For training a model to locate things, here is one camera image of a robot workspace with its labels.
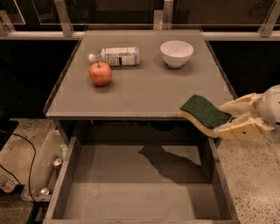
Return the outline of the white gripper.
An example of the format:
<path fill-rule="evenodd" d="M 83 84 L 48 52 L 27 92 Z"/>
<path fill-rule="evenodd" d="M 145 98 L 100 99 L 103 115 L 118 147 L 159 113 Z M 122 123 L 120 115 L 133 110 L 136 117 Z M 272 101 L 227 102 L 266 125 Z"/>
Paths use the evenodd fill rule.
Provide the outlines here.
<path fill-rule="evenodd" d="M 236 117 L 231 122 L 214 128 L 222 139 L 259 138 L 280 127 L 280 85 L 262 94 L 246 94 L 219 106 L 219 110 Z"/>

